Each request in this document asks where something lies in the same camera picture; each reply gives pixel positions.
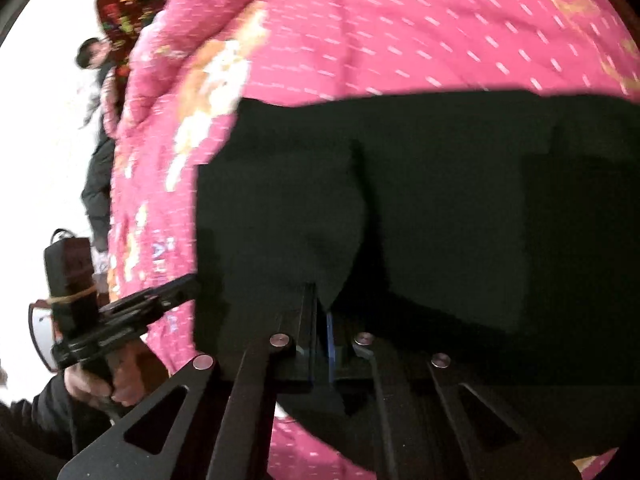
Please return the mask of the person's left hand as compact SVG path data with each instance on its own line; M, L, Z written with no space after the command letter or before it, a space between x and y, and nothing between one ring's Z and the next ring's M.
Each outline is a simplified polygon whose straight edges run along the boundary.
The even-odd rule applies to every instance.
M169 373L160 358L141 339L128 341L106 357L110 380L99 378L80 364L64 370L64 385L75 400L92 408L108 401L130 408L163 385Z

